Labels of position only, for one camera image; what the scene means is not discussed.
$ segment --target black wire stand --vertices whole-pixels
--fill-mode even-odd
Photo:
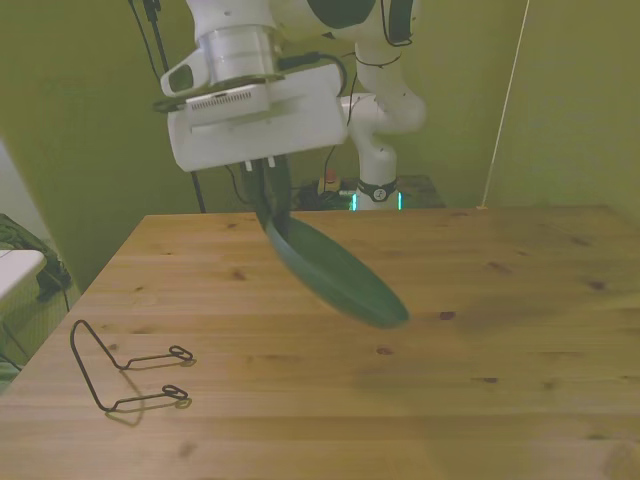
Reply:
[[[76,348],[75,335],[76,335],[76,330],[80,325],[83,325],[89,331],[89,333],[94,338],[94,340],[98,343],[98,345],[100,345],[100,348],[102,349],[102,351],[107,355],[107,357],[109,357],[109,360],[111,360],[111,363],[113,363],[113,366],[116,367],[121,372],[131,369],[131,365],[133,365],[134,363],[148,362],[151,360],[161,360],[163,358],[176,358],[180,360],[180,363],[176,363],[176,365],[192,362],[193,354],[182,347],[174,345],[171,348],[169,348],[169,353],[165,355],[154,355],[150,357],[132,358],[127,362],[126,365],[120,365],[116,361],[116,359],[113,357],[109,349],[102,342],[102,340],[100,340],[100,337],[98,337],[95,330],[91,328],[91,325],[89,325],[89,323],[86,320],[78,320],[73,325],[73,328],[71,329],[71,335],[70,335],[71,351],[73,352],[74,357],[76,357],[76,361],[78,362],[78,367],[80,367],[80,371],[82,372],[82,376],[84,377],[84,380],[87,383],[87,387],[89,387],[89,391],[93,396],[93,400],[96,402],[96,405],[100,410],[102,410],[105,413],[128,413],[126,410],[118,410],[118,407],[123,403],[142,402],[145,400],[153,400],[157,398],[170,398],[172,400],[175,400],[176,403],[182,403],[189,400],[189,394],[186,391],[176,387],[175,385],[165,385],[164,387],[162,387],[162,393],[156,393],[153,395],[141,395],[141,396],[131,397],[131,398],[122,398],[116,401],[111,407],[106,407],[105,405],[103,405],[103,403],[98,398],[96,389],[94,388],[93,383],[89,378],[87,369],[85,368],[84,363],[80,358],[80,354],[78,353],[78,349]]]

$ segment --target yellow-green wall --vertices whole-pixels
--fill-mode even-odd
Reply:
[[[176,62],[193,49],[192,21],[183,0],[162,5]],[[0,138],[84,288],[144,215],[196,211],[190,178],[173,161],[165,119],[151,112],[161,92],[126,0],[0,7]],[[424,0],[422,31],[404,60],[429,123],[390,141],[401,173],[431,175],[452,206],[480,201],[523,7],[524,0]],[[296,49],[304,47],[352,49],[326,39]],[[295,155],[296,181],[317,178],[325,154]],[[338,150],[334,165],[356,174],[352,145]],[[224,170],[201,176],[210,211],[241,208]]]
[[[533,0],[489,205],[640,220],[640,2]]]

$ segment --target ventilation slots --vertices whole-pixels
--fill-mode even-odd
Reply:
[[[241,100],[251,99],[251,92],[234,93],[231,95],[223,95],[219,97],[213,97],[209,100],[205,100],[193,105],[193,110],[200,110],[203,108],[217,107],[219,105],[226,105],[228,103],[234,103]]]

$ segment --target wood grain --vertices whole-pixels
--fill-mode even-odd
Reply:
[[[0,399],[0,478],[640,478],[638,229],[601,208],[298,217],[410,325],[328,308],[251,215],[148,217]],[[122,375],[79,334],[105,402],[173,383],[193,403],[102,415],[80,318],[120,360],[197,357]]]

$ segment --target black cable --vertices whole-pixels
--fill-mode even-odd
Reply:
[[[191,183],[193,183],[193,189],[196,192],[196,199],[198,200],[200,213],[207,213],[207,207],[204,203],[204,197],[202,196],[202,190],[200,188],[200,179],[196,172],[191,172]]]
[[[165,73],[169,71],[169,62],[167,61],[167,55],[164,51],[164,45],[162,43],[162,36],[160,35],[160,28],[158,27],[158,15],[156,15],[156,10],[160,10],[160,1],[157,0],[155,3],[152,0],[143,0],[145,9],[147,11],[147,18],[151,23],[151,28],[153,29],[153,35],[156,39],[156,44],[158,45],[158,51],[160,52],[160,60],[162,60],[162,68],[164,68]]]
[[[351,84],[351,93],[349,94],[349,119],[347,120],[347,127],[351,123],[351,118],[352,118],[352,115],[353,115],[353,92],[356,89],[356,83],[357,82],[358,82],[358,73],[356,72],[356,74],[353,77],[353,83]],[[322,181],[324,182],[324,187],[323,187],[324,192],[327,191],[327,171],[329,169],[329,161],[331,160],[331,157],[333,156],[333,152],[336,151],[336,147],[337,147],[337,145],[334,145],[331,148],[331,151],[329,152],[329,155],[327,155],[327,158],[324,161],[324,177],[322,179]]]
[[[353,77],[353,83],[351,84],[351,93],[349,94],[349,119],[347,120],[347,127],[351,123],[351,115],[353,114],[353,91],[356,89],[356,82],[358,81],[358,73],[356,72]]]
[[[349,74],[347,73],[347,67],[340,58],[335,55],[322,52],[308,52],[303,55],[296,55],[294,57],[284,57],[278,60],[278,68],[280,70],[291,70],[292,68],[300,67],[302,65],[311,65],[319,62],[320,60],[330,60],[336,64],[340,69],[340,76],[342,77],[342,85],[340,87],[339,97],[342,96],[347,89],[347,82],[349,80]]]
[[[142,28],[142,23],[140,22],[140,17],[138,15],[138,11],[134,5],[134,0],[129,0],[129,6],[133,11],[133,15],[136,17],[136,23],[138,24],[138,29],[140,30],[140,34],[142,35],[142,40],[144,41],[144,46],[147,50],[147,55],[149,57],[149,63],[151,64],[151,69],[153,70],[153,74],[155,75],[158,82],[160,82],[160,74],[156,69],[156,64],[153,61],[153,55],[151,54],[151,47],[149,46],[149,41],[147,40],[147,35],[144,33],[144,28]],[[164,44],[162,42],[162,35],[160,34],[160,28],[158,27],[158,15],[157,12],[160,11],[160,1],[159,0],[142,0],[144,5],[145,12],[147,14],[147,20],[151,23],[151,28],[153,29],[153,35],[156,40],[156,45],[158,46],[158,51],[160,53],[160,60],[162,61],[162,67],[164,68],[165,73],[169,71],[169,61],[167,60],[167,54],[164,50]],[[200,188],[200,180],[198,179],[198,174],[196,172],[191,172],[191,182],[193,183],[193,189],[196,192],[196,199],[198,200],[198,207],[200,208],[200,213],[207,213],[207,207],[204,203],[204,197],[202,196],[202,189]]]
[[[389,38],[389,32],[387,30],[387,13],[384,7],[384,0],[380,0],[380,10],[382,13],[382,30],[384,30],[384,38],[387,40],[387,43],[395,48],[408,47],[409,45],[413,45],[413,40],[409,39],[405,43],[393,43]]]
[[[347,67],[345,67],[342,60],[340,60],[335,55],[329,55],[327,53],[321,53],[320,58],[324,58],[326,60],[331,60],[336,66],[340,69],[340,73],[342,75],[342,85],[340,85],[340,93],[338,94],[341,97],[345,90],[347,89],[347,82],[349,81],[349,74],[347,73]]]
[[[245,200],[242,197],[242,195],[240,195],[240,191],[238,190],[238,184],[236,183],[236,175],[235,173],[233,173],[233,170],[231,170],[231,167],[229,165],[225,165],[224,168],[226,168],[227,172],[229,172],[229,175],[231,175],[231,183],[233,184],[233,191],[235,192],[236,197],[238,198],[240,203],[244,205],[251,205],[251,202]]]
[[[356,61],[358,63],[361,63],[362,65],[366,65],[367,67],[378,67],[378,68],[384,68],[384,67],[388,67],[389,65],[393,65],[394,63],[400,61],[401,58],[402,58],[402,54],[398,55],[396,58],[394,58],[393,60],[387,63],[367,63],[360,60],[356,55]]]
[[[136,17],[136,23],[138,24],[138,30],[140,30],[140,34],[142,35],[142,40],[144,41],[144,47],[147,50],[147,56],[149,57],[149,63],[151,64],[151,70],[153,70],[153,74],[156,77],[156,80],[160,82],[160,74],[158,74],[158,70],[156,69],[156,64],[153,61],[153,55],[151,55],[151,47],[149,46],[149,41],[147,40],[147,35],[144,33],[144,28],[142,28],[142,23],[140,22],[140,17],[138,16],[138,11],[136,10],[135,5],[133,4],[133,0],[129,0],[129,6],[133,11],[133,15]]]
[[[22,368],[20,368],[18,366],[17,363],[15,363],[14,361],[12,361],[9,357],[6,357],[5,355],[0,353],[0,359],[4,360],[5,362],[7,362],[9,365],[11,365],[13,368],[15,368],[16,370],[18,370],[19,372],[22,371]]]

